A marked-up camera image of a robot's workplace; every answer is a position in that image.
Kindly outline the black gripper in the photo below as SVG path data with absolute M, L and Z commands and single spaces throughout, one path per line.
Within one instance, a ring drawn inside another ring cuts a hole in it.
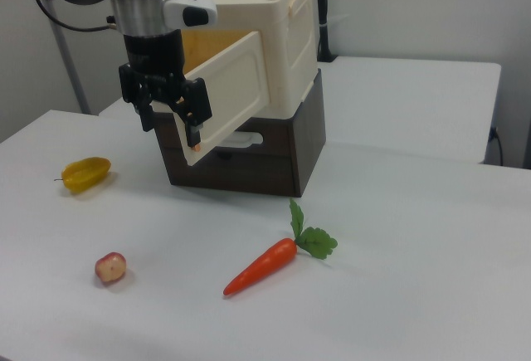
M 187 146 L 197 149 L 200 129 L 212 117 L 203 78 L 187 80 L 183 74 L 182 32 L 156 37 L 124 37 L 129 62 L 119 67 L 122 98 L 132 104 L 142 129 L 154 128 L 151 102 L 173 103 L 173 111 L 185 125 Z

